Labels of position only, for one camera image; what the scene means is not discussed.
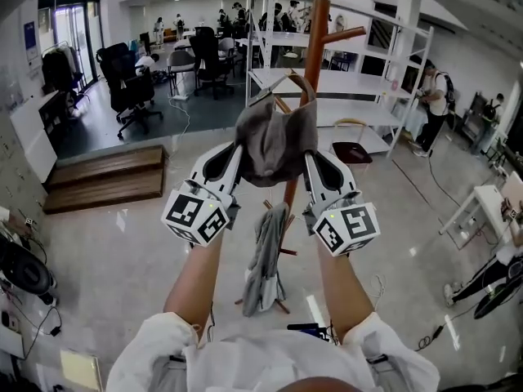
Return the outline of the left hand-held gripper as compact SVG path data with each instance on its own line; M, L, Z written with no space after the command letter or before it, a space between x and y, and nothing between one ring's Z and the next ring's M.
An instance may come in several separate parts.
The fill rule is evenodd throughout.
M161 222L178 238L201 247L231 229L240 209L232 194L241 178L243 153L243 146L231 141L202 154L189 179L170 193Z

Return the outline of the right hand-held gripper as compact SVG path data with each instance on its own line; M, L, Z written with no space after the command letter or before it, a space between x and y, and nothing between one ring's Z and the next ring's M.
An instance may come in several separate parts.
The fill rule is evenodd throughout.
M309 235L316 236L331 256L348 256L381 234L376 208L357 190L351 169L337 156L318 150L305 154L310 203L303 216ZM323 210L313 211L326 199L338 199Z

